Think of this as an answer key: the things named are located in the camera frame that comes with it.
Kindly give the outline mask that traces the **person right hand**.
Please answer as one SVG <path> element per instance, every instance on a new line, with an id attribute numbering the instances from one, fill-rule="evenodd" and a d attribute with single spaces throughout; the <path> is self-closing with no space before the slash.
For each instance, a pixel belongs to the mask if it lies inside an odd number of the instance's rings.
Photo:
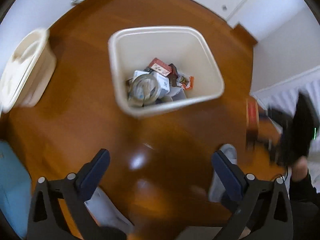
<path id="1" fill-rule="evenodd" d="M 300 157 L 291 166 L 291 179 L 293 181 L 301 181 L 308 175 L 308 161 L 305 156 Z"/>

